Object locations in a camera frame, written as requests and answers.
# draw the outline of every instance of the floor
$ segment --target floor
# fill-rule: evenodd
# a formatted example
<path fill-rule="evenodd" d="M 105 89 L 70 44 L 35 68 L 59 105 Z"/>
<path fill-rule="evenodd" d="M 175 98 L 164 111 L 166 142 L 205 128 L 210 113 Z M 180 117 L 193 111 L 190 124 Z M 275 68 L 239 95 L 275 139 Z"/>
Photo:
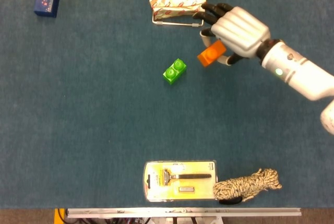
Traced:
<path fill-rule="evenodd" d="M 53 224 L 53 215 L 54 210 L 49 209 L 0 210 L 0 224 Z M 223 222 L 224 224 L 333 224 L 334 209 L 302 209 L 301 217 L 223 218 Z"/>

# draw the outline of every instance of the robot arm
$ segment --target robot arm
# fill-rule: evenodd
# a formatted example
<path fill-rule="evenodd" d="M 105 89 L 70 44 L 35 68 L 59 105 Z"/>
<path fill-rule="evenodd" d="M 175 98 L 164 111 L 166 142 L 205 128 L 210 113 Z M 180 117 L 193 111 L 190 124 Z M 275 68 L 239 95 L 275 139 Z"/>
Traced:
<path fill-rule="evenodd" d="M 208 37 L 220 39 L 234 54 L 226 58 L 231 65 L 243 58 L 260 59 L 264 69 L 278 76 L 310 100 L 334 96 L 334 77 L 288 47 L 281 40 L 270 39 L 269 28 L 240 7 L 228 4 L 203 4 L 209 13 L 198 12 L 195 19 L 211 24 L 201 37 L 207 46 Z M 334 134 L 334 101 L 321 113 L 324 128 Z"/>

